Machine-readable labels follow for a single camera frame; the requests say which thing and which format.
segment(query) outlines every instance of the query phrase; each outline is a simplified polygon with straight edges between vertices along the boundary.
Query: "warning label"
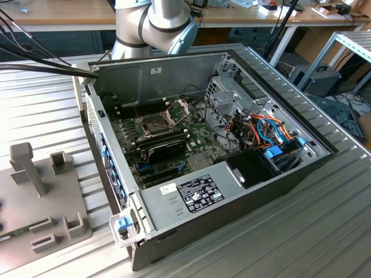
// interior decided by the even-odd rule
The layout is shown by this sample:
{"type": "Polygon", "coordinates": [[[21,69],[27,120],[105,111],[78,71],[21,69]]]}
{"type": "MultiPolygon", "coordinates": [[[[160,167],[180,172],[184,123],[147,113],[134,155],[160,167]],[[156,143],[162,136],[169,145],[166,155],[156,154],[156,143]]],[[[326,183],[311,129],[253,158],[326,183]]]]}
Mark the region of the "warning label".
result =
{"type": "Polygon", "coordinates": [[[177,185],[176,188],[191,213],[196,213],[205,207],[224,200],[210,175],[177,185]]]}

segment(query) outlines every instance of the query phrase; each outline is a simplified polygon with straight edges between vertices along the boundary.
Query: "wooden desk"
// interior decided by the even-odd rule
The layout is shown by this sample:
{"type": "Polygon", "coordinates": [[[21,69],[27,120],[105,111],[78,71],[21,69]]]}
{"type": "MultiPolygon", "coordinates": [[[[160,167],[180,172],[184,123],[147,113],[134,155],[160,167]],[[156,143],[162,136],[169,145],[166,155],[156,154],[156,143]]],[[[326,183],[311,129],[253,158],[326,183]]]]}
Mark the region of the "wooden desk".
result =
{"type": "Polygon", "coordinates": [[[114,30],[115,12],[106,0],[22,0],[28,13],[4,9],[27,31],[114,30]]]}
{"type": "MultiPolygon", "coordinates": [[[[305,11],[291,17],[287,26],[347,26],[362,25],[370,22],[371,19],[365,17],[355,18],[355,20],[325,19],[311,10],[311,6],[305,6],[305,11]]],[[[257,7],[252,6],[249,9],[243,8],[237,4],[229,3],[228,8],[219,9],[206,7],[203,9],[201,27],[270,27],[275,25],[277,17],[265,16],[257,12],[257,7]]]]}
{"type": "MultiPolygon", "coordinates": [[[[229,8],[206,7],[199,26],[201,28],[220,27],[273,27],[277,18],[263,16],[256,7],[249,9],[230,3],[229,8]]],[[[24,0],[28,13],[6,10],[27,31],[82,31],[114,30],[115,13],[106,0],[24,0]]],[[[303,13],[292,17],[284,36],[272,56],[270,64],[275,66],[285,50],[295,30],[299,26],[356,26],[359,31],[371,19],[365,17],[354,20],[328,20],[306,6],[303,13]]]]}

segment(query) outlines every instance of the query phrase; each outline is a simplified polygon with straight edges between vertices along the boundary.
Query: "blue latch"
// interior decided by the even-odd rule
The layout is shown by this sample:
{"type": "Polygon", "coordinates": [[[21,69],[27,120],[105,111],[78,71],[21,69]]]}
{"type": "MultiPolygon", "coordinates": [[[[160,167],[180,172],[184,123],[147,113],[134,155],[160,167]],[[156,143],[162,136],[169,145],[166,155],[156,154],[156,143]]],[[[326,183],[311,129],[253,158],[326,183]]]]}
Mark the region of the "blue latch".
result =
{"type": "Polygon", "coordinates": [[[275,156],[278,156],[278,155],[283,154],[283,152],[282,152],[282,150],[279,148],[279,146],[273,146],[273,147],[267,148],[267,149],[265,150],[265,154],[266,154],[269,158],[274,158],[275,156]]]}
{"type": "Polygon", "coordinates": [[[297,141],[300,143],[300,145],[304,146],[307,142],[303,137],[299,137],[297,141]]]}
{"type": "Polygon", "coordinates": [[[106,152],[107,152],[107,147],[103,146],[102,151],[101,151],[102,156],[106,156],[106,152]]]}
{"type": "Polygon", "coordinates": [[[129,215],[126,215],[124,217],[121,217],[120,219],[117,219],[116,223],[115,223],[115,227],[117,228],[117,230],[120,233],[125,232],[126,228],[128,228],[132,225],[133,225],[133,220],[132,220],[131,216],[129,216],[129,215]]]}

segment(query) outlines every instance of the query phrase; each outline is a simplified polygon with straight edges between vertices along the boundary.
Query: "metal workbench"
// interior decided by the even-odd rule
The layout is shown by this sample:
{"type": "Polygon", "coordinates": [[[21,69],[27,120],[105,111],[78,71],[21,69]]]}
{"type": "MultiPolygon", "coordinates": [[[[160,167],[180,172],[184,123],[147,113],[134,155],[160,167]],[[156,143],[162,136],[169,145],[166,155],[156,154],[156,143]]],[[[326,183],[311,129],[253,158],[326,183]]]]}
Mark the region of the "metal workbench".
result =
{"type": "MultiPolygon", "coordinates": [[[[330,62],[330,66],[334,65],[346,49],[354,52],[367,62],[371,63],[371,32],[334,32],[297,85],[300,90],[307,84],[311,75],[317,69],[323,58],[332,49],[335,42],[341,43],[342,47],[330,62]]],[[[354,87],[353,91],[357,92],[370,78],[371,71],[362,78],[362,80],[354,87]]]]}
{"type": "MultiPolygon", "coordinates": [[[[289,194],[204,237],[155,265],[132,272],[126,249],[115,246],[111,215],[74,99],[71,78],[30,72],[0,73],[0,145],[30,141],[35,157],[71,153],[93,236],[4,277],[369,277],[371,273],[371,161],[356,143],[276,70],[241,44],[233,49],[339,149],[339,154],[289,194]]],[[[98,56],[69,61],[97,60],[98,56]]],[[[256,85],[246,83],[258,91],[256,85]]]]}

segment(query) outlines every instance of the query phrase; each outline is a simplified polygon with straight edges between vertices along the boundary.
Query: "wire bundle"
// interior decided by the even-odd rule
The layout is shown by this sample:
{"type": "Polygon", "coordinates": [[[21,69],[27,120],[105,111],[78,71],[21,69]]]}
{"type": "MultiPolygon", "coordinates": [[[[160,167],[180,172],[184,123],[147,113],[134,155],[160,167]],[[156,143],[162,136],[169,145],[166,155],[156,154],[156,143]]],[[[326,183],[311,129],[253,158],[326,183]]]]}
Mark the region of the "wire bundle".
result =
{"type": "Polygon", "coordinates": [[[45,47],[43,47],[33,36],[28,33],[25,29],[23,29],[21,26],[19,26],[7,13],[5,13],[2,9],[0,9],[0,21],[4,24],[4,26],[8,29],[8,31],[11,34],[12,38],[8,38],[5,34],[5,29],[3,26],[0,26],[0,33],[2,36],[4,36],[15,48],[9,47],[3,44],[0,44],[0,49],[8,52],[12,55],[15,55],[17,57],[21,57],[24,59],[28,59],[40,64],[48,65],[50,67],[39,67],[34,65],[17,65],[17,64],[0,64],[0,70],[21,70],[21,71],[35,71],[35,72],[47,72],[52,74],[60,74],[60,75],[70,75],[70,76],[81,76],[81,77],[87,77],[87,78],[98,78],[98,74],[94,74],[90,71],[84,71],[82,69],[73,68],[71,64],[64,61],[62,58],[59,58],[55,56],[53,53],[48,51],[45,47]],[[21,32],[23,32],[30,40],[32,40],[36,45],[38,45],[41,49],[33,49],[31,46],[25,47],[24,45],[20,44],[15,35],[14,31],[10,27],[10,25],[6,22],[6,20],[1,16],[1,14],[8,19],[16,28],[18,28],[21,32]],[[61,65],[58,63],[54,63],[51,61],[45,61],[43,60],[42,56],[40,54],[37,54],[35,52],[39,52],[44,56],[54,57],[64,63],[65,65],[61,65]]]}
{"type": "MultiPolygon", "coordinates": [[[[243,124],[249,126],[246,140],[242,140],[242,143],[245,143],[245,148],[248,146],[266,148],[276,145],[272,138],[268,138],[268,131],[276,134],[282,142],[289,142],[293,139],[287,131],[285,123],[270,116],[252,115],[251,120],[243,122],[243,124]]],[[[232,126],[233,121],[227,127],[227,131],[231,130],[232,126]]]]}

